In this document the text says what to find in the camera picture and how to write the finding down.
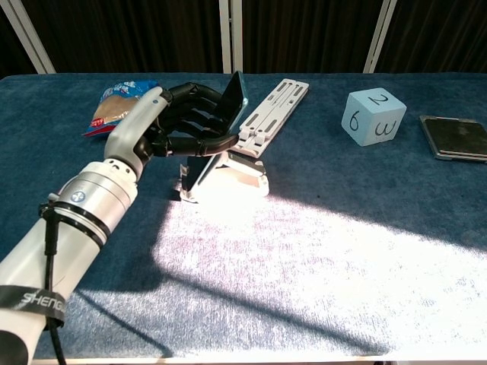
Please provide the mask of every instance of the black strap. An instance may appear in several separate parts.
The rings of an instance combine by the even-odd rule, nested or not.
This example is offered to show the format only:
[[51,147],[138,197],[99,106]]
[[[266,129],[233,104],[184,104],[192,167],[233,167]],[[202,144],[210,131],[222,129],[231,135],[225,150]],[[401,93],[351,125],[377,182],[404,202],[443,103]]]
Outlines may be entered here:
[[38,287],[0,285],[0,308],[20,310],[54,318],[64,325],[66,300],[58,293]]

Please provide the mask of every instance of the metal frame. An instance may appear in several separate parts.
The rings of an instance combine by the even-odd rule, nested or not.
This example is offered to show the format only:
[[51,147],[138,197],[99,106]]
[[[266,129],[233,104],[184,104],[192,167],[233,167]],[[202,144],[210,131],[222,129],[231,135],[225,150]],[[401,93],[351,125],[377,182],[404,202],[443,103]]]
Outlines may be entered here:
[[0,0],[0,5],[37,73],[55,74],[56,70],[30,21],[22,1]]
[[375,26],[374,36],[372,37],[371,46],[368,50],[367,59],[365,60],[364,73],[373,73],[382,50],[382,45],[386,39],[387,31],[390,25],[390,19],[396,8],[397,0],[383,0],[380,8],[379,18]]
[[231,44],[233,71],[244,71],[244,41],[242,38],[242,0],[231,0]]
[[220,33],[221,33],[221,60],[223,72],[230,74],[231,68],[231,39],[230,39],[230,14],[228,0],[218,0],[220,7]]

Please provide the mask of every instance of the black cable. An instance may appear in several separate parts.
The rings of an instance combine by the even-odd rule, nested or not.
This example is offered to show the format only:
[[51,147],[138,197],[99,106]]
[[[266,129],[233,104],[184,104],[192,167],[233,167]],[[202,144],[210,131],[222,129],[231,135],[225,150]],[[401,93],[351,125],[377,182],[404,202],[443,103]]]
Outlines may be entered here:
[[[54,208],[47,208],[44,212],[44,219],[46,220],[46,276],[44,278],[44,287],[48,291],[53,291],[53,272],[54,272],[54,255],[57,252],[58,227],[59,221],[57,213]],[[53,342],[54,352],[59,365],[66,365],[66,359],[62,352],[61,341],[59,340],[59,333],[57,323],[54,318],[46,317],[46,325],[51,334],[51,341]]]

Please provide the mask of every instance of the phone stand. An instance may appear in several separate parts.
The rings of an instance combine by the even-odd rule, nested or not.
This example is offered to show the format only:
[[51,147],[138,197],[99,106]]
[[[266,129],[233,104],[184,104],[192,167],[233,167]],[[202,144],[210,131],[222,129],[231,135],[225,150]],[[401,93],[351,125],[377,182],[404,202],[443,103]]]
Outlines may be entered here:
[[247,200],[269,194],[262,161],[253,162],[229,151],[214,156],[210,164],[208,158],[189,157],[187,165],[180,166],[180,178],[180,197],[187,202]]

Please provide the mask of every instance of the dice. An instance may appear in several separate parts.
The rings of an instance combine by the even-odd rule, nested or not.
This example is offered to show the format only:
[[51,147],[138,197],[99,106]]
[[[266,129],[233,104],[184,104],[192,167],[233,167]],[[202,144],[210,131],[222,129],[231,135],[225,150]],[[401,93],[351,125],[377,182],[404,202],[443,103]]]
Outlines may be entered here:
[[361,146],[390,141],[405,112],[406,105],[382,87],[356,91],[347,99],[342,127]]

